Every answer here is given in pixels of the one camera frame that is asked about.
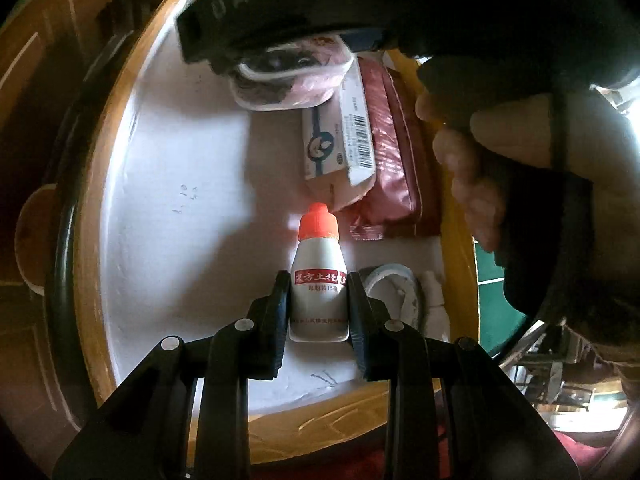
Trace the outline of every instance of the white plastic bottle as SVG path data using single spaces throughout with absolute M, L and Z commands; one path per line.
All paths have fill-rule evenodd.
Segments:
M 439 339 L 447 343 L 451 340 L 449 316 L 444 308 L 442 287 L 431 270 L 426 270 L 420 277 L 427 307 L 426 330 L 424 335 L 431 339 Z
M 338 244 L 338 222 L 314 203 L 300 219 L 291 266 L 289 337 L 298 342 L 338 342 L 349 337 L 347 267 Z

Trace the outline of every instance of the transparent plastic box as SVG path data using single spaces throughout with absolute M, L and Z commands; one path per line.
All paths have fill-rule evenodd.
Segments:
M 231 92 L 249 110 L 317 106 L 334 94 L 353 59 L 339 36 L 279 45 L 238 65 L 230 76 Z

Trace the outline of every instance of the red plastic packet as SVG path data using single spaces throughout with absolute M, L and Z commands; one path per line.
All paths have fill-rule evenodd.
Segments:
M 376 156 L 376 182 L 345 209 L 356 240 L 440 234 L 440 199 L 430 146 L 398 72 L 359 58 Z

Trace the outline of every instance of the red bottle cap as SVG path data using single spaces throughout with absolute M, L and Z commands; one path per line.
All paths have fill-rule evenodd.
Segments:
M 315 202 L 309 206 L 309 212 L 302 215 L 300 219 L 300 229 L 298 229 L 298 240 L 308 238 L 335 238 L 338 236 L 338 221 L 334 215 L 329 213 L 326 204 Z

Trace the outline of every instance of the white carton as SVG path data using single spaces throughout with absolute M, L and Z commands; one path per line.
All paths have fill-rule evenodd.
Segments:
M 331 99 L 303 110 L 302 132 L 306 182 L 329 210 L 357 202 L 373 187 L 376 161 L 357 61 Z

